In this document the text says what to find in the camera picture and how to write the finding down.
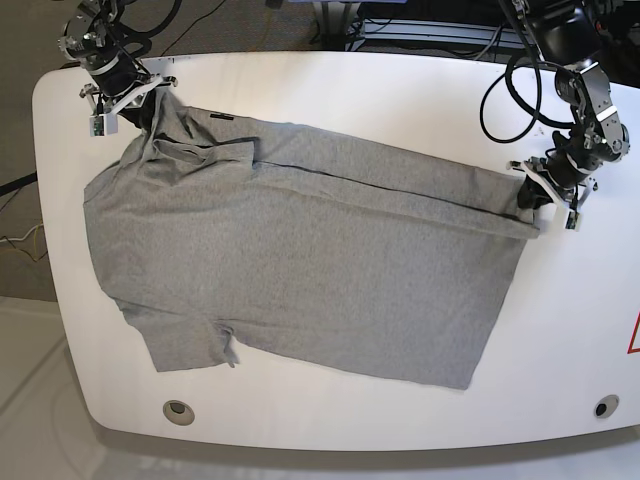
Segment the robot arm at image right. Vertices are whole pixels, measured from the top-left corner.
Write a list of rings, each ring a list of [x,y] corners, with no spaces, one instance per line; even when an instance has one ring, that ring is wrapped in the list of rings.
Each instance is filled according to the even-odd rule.
[[[554,88],[571,109],[573,122],[544,119],[554,129],[554,147],[543,158],[523,163],[526,179],[517,201],[521,209],[549,203],[579,208],[578,190],[605,163],[615,163],[629,150],[629,133],[610,97],[610,83],[596,56],[601,41],[582,1],[514,1],[511,11],[534,44],[528,57],[556,69]]]

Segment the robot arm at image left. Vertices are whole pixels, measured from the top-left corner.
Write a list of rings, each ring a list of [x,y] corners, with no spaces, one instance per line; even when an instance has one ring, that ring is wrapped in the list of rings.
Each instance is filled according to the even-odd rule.
[[[127,1],[82,1],[65,24],[58,46],[91,77],[80,96],[91,108],[90,135],[102,137],[118,131],[118,116],[139,108],[161,78],[151,73],[127,50],[137,44],[143,51],[150,39],[133,33],[121,22]]]

